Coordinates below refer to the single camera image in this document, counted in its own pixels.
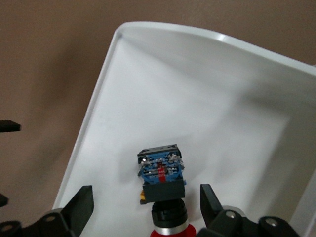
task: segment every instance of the bolt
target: bolt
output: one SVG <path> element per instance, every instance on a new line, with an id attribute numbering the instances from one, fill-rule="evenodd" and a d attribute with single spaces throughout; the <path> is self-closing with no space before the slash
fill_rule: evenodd
<path id="1" fill-rule="evenodd" d="M 232 218 L 232 219 L 234 219 L 235 216 L 236 216 L 236 214 L 235 214 L 234 212 L 232 212 L 232 211 L 227 211 L 227 212 L 226 212 L 226 215 L 227 215 L 229 218 Z"/>
<path id="2" fill-rule="evenodd" d="M 6 231 L 11 230 L 12 228 L 13 228 L 12 225 L 6 225 L 6 226 L 3 226 L 3 227 L 1 228 L 1 231 L 2 231 L 2 232 L 6 232 Z"/>
<path id="3" fill-rule="evenodd" d="M 46 218 L 45 221 L 50 222 L 50 221 L 53 221 L 53 220 L 55 220 L 55 217 L 54 216 L 49 216 L 49 217 Z"/>
<path id="4" fill-rule="evenodd" d="M 267 219 L 266 219 L 266 222 L 267 222 L 269 225 L 273 226 L 273 227 L 276 227 L 276 226 L 277 226 L 277 221 L 276 221 L 275 219 L 267 218 Z"/>

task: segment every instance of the white plastic bin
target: white plastic bin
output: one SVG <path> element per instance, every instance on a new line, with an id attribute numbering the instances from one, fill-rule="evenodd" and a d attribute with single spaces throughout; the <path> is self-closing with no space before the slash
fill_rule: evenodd
<path id="1" fill-rule="evenodd" d="M 316 213 L 316 68 L 209 30 L 132 22 L 113 37 L 54 208 L 93 185 L 82 237 L 147 237 L 137 153 L 178 144 L 199 230 L 199 185 L 253 221 L 307 235 Z"/>

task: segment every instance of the silver ring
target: silver ring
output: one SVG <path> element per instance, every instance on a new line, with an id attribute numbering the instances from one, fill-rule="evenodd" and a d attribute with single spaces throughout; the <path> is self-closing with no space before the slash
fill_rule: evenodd
<path id="1" fill-rule="evenodd" d="M 180 233 L 184 231 L 189 226 L 188 220 L 186 220 L 184 223 L 182 223 L 179 226 L 171 227 L 171 228 L 163 228 L 155 226 L 155 231 L 163 236 L 169 236 L 169 235 L 175 235 L 177 233 Z"/>

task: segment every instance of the brown wall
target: brown wall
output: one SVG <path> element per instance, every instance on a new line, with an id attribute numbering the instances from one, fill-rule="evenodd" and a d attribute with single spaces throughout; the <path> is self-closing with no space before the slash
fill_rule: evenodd
<path id="1" fill-rule="evenodd" d="M 114 30 L 161 21 L 218 31 L 316 64 L 315 0 L 0 1 L 0 222 L 52 207 Z"/>

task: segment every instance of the black plastic part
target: black plastic part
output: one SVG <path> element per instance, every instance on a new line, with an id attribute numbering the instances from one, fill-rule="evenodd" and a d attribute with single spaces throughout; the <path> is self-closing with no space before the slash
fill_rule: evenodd
<path id="1" fill-rule="evenodd" d="M 92 215 L 94 209 L 92 186 L 82 186 L 70 202 L 63 208 L 67 225 L 79 236 Z"/>
<path id="2" fill-rule="evenodd" d="M 0 120 L 0 132 L 20 131 L 21 125 L 11 120 Z"/>
<path id="3" fill-rule="evenodd" d="M 79 237 L 93 206 L 92 186 L 83 186 L 60 213 L 49 213 L 25 228 L 18 221 L 0 223 L 0 237 Z"/>
<path id="4" fill-rule="evenodd" d="M 49 213 L 23 231 L 23 237 L 76 237 L 61 213 Z"/>
<path id="5" fill-rule="evenodd" d="M 228 213 L 233 213 L 234 217 L 228 216 Z M 239 213 L 232 210 L 222 210 L 208 228 L 223 236 L 233 237 L 241 228 L 241 222 L 242 217 Z"/>
<path id="6" fill-rule="evenodd" d="M 8 204 L 8 198 L 2 194 L 0 194 L 0 207 Z"/>
<path id="7" fill-rule="evenodd" d="M 212 230 L 209 230 L 207 228 L 203 228 L 197 233 L 197 237 L 225 237 L 225 236 L 219 233 L 216 233 Z"/>
<path id="8" fill-rule="evenodd" d="M 21 237 L 22 227 L 18 221 L 6 221 L 0 223 L 0 237 Z"/>
<path id="9" fill-rule="evenodd" d="M 186 206 L 181 199 L 155 202 L 152 217 L 154 225 L 162 228 L 179 226 L 188 219 Z"/>
<path id="10" fill-rule="evenodd" d="M 276 225 L 268 224 L 267 220 L 275 220 Z M 263 237 L 299 237 L 293 228 L 283 219 L 274 216 L 265 216 L 259 220 L 260 236 Z"/>
<path id="11" fill-rule="evenodd" d="M 209 227 L 218 213 L 223 210 L 209 184 L 201 184 L 200 186 L 200 208 L 206 227 Z"/>
<path id="12" fill-rule="evenodd" d="M 185 197 L 183 179 L 158 184 L 144 184 L 143 189 L 146 203 Z"/>

